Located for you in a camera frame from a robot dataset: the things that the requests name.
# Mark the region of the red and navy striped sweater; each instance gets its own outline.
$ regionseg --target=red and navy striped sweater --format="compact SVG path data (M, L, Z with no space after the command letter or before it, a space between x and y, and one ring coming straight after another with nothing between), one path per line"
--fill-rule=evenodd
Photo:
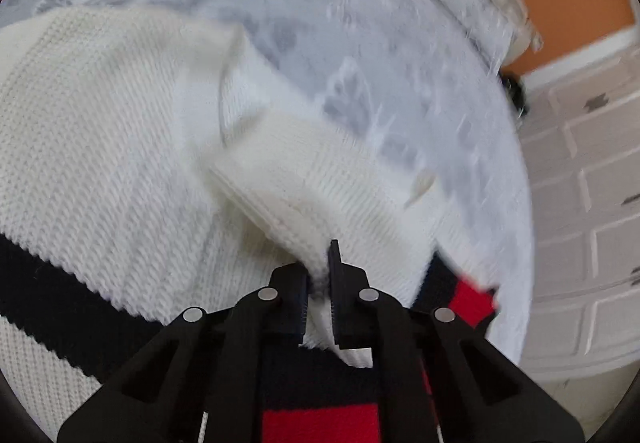
M493 291L478 291L436 254L413 308L449 307L482 333ZM60 359L104 383L162 325L116 310L63 269L0 236L0 315ZM377 443L375 369L348 367L320 349L266 346L260 407L264 443Z

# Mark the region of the gray patterned blanket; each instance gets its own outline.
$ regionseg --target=gray patterned blanket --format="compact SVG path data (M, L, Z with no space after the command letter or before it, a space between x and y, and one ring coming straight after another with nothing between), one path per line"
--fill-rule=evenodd
M511 37L487 0L3 0L0 27L54 7L152 4L241 22L289 80L398 171L434 171L492 268L489 339L517 362L529 317L526 171L495 76Z

